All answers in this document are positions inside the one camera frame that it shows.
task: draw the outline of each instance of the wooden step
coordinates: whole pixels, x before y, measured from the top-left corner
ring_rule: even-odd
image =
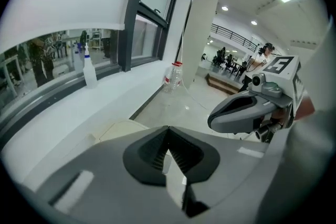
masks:
[[[219,79],[212,77],[211,75],[206,76],[207,84],[213,88],[223,91],[227,94],[235,94],[239,91],[239,88]]]

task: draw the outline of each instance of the plastic water bottle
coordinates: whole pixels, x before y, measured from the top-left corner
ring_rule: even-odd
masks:
[[[84,78],[86,85],[89,89],[93,89],[97,87],[97,77],[96,77],[96,71],[95,68],[92,65],[88,44],[86,43],[85,46],[85,58],[84,58],[84,68],[83,68]]]
[[[172,70],[170,83],[169,83],[169,91],[174,92],[176,88],[180,85],[182,80],[182,63],[176,62],[173,64],[174,68]]]
[[[83,72],[83,62],[82,60],[80,59],[80,56],[79,56],[79,52],[78,52],[78,49],[76,49],[75,51],[75,54],[74,54],[74,63],[73,63],[73,67],[75,68],[75,71],[76,73],[81,73]]]

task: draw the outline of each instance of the white pillar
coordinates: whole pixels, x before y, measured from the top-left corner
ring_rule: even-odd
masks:
[[[163,60],[174,62],[191,0],[176,0]]]
[[[188,88],[195,78],[215,16],[218,0],[193,0],[183,37],[183,83]]]

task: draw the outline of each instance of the chair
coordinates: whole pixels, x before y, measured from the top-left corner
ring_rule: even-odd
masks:
[[[224,63],[224,59],[223,59],[223,55],[218,51],[217,52],[217,58],[216,58],[216,62],[214,63],[215,66],[220,66],[221,64]]]
[[[225,69],[226,70],[229,70],[231,67],[233,67],[233,65],[231,65],[231,63],[232,63],[232,58],[227,58],[227,62],[226,62],[226,67],[225,67]]]

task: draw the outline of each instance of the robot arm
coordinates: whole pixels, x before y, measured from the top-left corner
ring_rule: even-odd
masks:
[[[262,141],[270,133],[290,127],[303,95],[302,82],[297,77],[298,56],[279,56],[254,74],[248,90],[231,95],[210,114],[208,125],[219,133],[249,133],[256,131]],[[277,109],[285,109],[283,124],[270,121]]]

